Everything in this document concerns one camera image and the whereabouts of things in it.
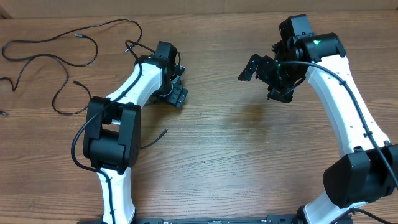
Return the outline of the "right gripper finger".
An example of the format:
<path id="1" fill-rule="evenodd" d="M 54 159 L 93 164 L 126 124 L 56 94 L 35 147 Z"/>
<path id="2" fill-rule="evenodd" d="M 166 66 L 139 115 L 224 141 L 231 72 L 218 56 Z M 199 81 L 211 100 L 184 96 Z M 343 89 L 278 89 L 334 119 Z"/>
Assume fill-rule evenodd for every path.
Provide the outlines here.
<path id="1" fill-rule="evenodd" d="M 290 91 L 288 93 L 281 93 L 274 88 L 268 93 L 267 98 L 282 103 L 290 103 L 293 99 L 293 91 Z"/>
<path id="2" fill-rule="evenodd" d="M 238 76 L 239 81 L 250 81 L 254 72 L 257 70 L 258 65 L 261 63 L 262 57 L 254 54 L 249 59 L 245 69 Z"/>

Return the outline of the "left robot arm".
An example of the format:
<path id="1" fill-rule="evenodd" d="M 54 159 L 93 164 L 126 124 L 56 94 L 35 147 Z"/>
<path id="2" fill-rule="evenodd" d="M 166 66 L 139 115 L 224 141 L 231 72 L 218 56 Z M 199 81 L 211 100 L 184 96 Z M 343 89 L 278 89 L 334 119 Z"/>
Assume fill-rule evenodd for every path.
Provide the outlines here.
<path id="1" fill-rule="evenodd" d="M 141 146 L 141 110 L 150 98 L 181 108 L 188 94 L 180 81 L 186 68 L 180 52 L 159 42 L 150 55 L 136 57 L 130 77 L 106 97 L 88 103 L 86 121 L 73 139 L 71 155 L 79 137 L 83 155 L 90 160 L 78 167 L 97 173 L 103 194 L 104 213 L 98 223 L 134 223 L 131 171 Z"/>

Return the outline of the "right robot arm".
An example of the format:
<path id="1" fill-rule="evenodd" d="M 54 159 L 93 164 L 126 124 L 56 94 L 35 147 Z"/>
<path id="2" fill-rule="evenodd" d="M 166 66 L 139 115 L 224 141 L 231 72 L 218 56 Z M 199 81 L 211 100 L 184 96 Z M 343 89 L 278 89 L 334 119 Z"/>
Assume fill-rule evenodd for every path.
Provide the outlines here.
<path id="1" fill-rule="evenodd" d="M 238 78 L 263 81 L 268 97 L 282 103 L 309 82 L 333 127 L 340 158 L 324 171 L 324 191 L 316 200 L 294 215 L 268 215 L 266 222 L 351 223 L 364 205 L 397 189 L 397 146 L 371 116 L 335 33 L 315 34 L 305 14 L 288 17 L 279 32 L 274 57 L 252 55 Z"/>

